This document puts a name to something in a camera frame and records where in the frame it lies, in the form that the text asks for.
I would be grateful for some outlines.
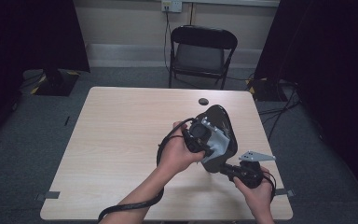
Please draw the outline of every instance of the black puck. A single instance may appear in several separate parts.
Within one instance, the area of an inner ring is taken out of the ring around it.
[[[209,101],[207,99],[205,99],[205,98],[200,98],[199,99],[199,104],[200,105],[207,105],[207,104],[209,104]]]

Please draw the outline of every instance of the electrical outlet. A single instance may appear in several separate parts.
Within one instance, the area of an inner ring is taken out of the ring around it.
[[[172,1],[161,1],[161,11],[171,11]]]
[[[181,1],[161,1],[161,11],[182,12]]]

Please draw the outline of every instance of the chair backrest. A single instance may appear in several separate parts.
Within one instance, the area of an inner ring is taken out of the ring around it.
[[[214,49],[235,49],[238,44],[237,37],[230,31],[195,25],[175,28],[171,33],[172,47],[173,42]]]

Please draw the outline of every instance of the white wall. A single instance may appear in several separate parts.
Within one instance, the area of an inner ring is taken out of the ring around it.
[[[163,48],[166,15],[161,12],[160,1],[74,2],[86,43]],[[253,57],[244,63],[254,64],[264,47],[275,12],[276,7],[183,3],[183,12],[170,13],[169,21],[173,29],[190,24],[191,15],[192,24],[229,30],[239,40],[238,51],[245,54],[241,58]]]

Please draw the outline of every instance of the black stand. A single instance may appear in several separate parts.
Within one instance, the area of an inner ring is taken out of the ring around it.
[[[69,96],[79,75],[60,72],[58,69],[44,69],[45,78],[34,88],[34,95]]]

